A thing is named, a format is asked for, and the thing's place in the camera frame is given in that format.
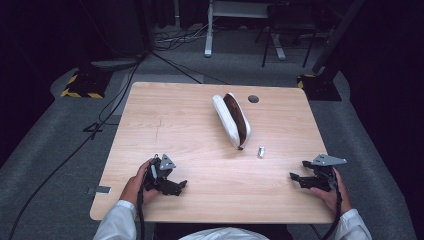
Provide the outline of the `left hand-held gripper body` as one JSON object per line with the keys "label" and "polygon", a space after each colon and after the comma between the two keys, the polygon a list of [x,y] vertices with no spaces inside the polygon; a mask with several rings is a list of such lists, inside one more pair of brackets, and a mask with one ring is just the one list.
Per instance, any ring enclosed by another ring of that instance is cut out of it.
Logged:
{"label": "left hand-held gripper body", "polygon": [[155,189],[162,193],[166,187],[174,187],[175,183],[168,180],[167,177],[173,171],[176,165],[172,160],[163,154],[162,157],[155,155],[150,161],[147,173],[143,180],[143,186],[147,191]]}

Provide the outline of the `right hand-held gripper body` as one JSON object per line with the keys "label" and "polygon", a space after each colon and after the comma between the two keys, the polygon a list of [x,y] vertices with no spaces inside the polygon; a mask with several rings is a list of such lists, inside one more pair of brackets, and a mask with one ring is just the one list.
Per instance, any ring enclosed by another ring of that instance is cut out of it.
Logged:
{"label": "right hand-held gripper body", "polygon": [[334,189],[337,183],[335,174],[333,173],[334,165],[346,164],[344,158],[333,157],[325,154],[319,154],[312,160],[311,164],[315,174],[316,188],[329,192]]}

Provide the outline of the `white pencil case brown lining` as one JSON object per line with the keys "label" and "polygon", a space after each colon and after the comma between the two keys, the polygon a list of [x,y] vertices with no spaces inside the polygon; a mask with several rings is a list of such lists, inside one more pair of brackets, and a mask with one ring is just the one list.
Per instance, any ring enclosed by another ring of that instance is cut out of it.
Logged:
{"label": "white pencil case brown lining", "polygon": [[234,94],[214,95],[213,105],[235,149],[243,150],[251,135],[251,126]]}

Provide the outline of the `person's right hand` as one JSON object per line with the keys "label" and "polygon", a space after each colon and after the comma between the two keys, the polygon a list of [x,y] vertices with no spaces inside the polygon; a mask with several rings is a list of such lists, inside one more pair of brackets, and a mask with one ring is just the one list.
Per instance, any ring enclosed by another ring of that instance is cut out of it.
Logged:
{"label": "person's right hand", "polygon": [[329,192],[326,192],[324,190],[312,187],[310,189],[310,192],[314,196],[321,199],[334,215],[337,215],[337,209],[339,204],[339,215],[342,216],[343,214],[347,213],[349,210],[352,209],[352,204],[350,201],[348,189],[344,184],[340,173],[337,171],[336,168],[334,168],[333,171],[337,178],[338,189],[333,189]]}

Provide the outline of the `person's left hand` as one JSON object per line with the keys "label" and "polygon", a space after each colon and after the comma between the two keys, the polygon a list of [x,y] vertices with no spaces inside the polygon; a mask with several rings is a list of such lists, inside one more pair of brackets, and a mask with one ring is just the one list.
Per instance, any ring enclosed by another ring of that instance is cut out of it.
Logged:
{"label": "person's left hand", "polygon": [[[143,182],[143,177],[146,172],[146,169],[149,167],[150,162],[146,161],[143,163],[135,176],[132,176],[126,183],[121,195],[120,200],[125,200],[132,203],[134,206],[137,205],[138,192],[140,190],[141,184]],[[159,192],[155,189],[143,191],[143,204],[147,204],[152,201],[156,196],[159,195]]]}

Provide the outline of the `grey tape strip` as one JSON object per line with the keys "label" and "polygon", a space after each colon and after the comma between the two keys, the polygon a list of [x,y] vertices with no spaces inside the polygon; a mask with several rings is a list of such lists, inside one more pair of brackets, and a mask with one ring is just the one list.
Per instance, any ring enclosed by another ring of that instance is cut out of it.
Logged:
{"label": "grey tape strip", "polygon": [[108,194],[109,192],[110,192],[110,187],[108,186],[89,187],[86,191],[88,195]]}

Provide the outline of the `person's torso white clothing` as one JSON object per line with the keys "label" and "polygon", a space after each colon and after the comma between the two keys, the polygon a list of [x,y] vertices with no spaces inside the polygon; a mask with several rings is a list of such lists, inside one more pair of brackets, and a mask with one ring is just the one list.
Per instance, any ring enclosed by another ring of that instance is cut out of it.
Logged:
{"label": "person's torso white clothing", "polygon": [[221,227],[198,231],[179,240],[270,240],[266,236],[241,228]]}

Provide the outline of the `black yellow striped stand base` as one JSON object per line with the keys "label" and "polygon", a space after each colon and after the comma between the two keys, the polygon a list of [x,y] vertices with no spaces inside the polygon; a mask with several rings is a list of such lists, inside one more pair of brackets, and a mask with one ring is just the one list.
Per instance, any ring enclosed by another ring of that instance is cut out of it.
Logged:
{"label": "black yellow striped stand base", "polygon": [[309,101],[341,101],[334,82],[325,80],[321,75],[299,75],[297,86],[304,91]]}
{"label": "black yellow striped stand base", "polygon": [[93,72],[75,71],[61,93],[62,97],[94,98],[105,97],[113,73],[103,70]]}

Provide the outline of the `black chair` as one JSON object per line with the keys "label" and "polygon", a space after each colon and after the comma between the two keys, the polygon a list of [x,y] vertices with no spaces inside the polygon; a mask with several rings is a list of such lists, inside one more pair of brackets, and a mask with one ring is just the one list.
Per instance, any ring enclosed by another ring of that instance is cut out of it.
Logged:
{"label": "black chair", "polygon": [[266,25],[260,30],[255,39],[255,42],[258,42],[262,34],[266,35],[262,66],[265,66],[270,42],[278,39],[280,34],[294,36],[292,41],[294,45],[300,43],[302,36],[311,36],[302,64],[303,67],[306,66],[318,32],[318,26],[312,13],[312,6],[313,4],[308,0],[277,0],[275,3],[267,6]]}

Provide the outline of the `white desk frame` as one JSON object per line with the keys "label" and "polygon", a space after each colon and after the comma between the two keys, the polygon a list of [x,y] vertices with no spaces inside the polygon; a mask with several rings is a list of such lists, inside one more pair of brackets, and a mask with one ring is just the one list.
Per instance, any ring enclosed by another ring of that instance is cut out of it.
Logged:
{"label": "white desk frame", "polygon": [[237,17],[266,19],[268,3],[230,1],[230,0],[208,0],[208,24],[204,48],[204,56],[212,56],[213,46],[213,21],[215,17]]}

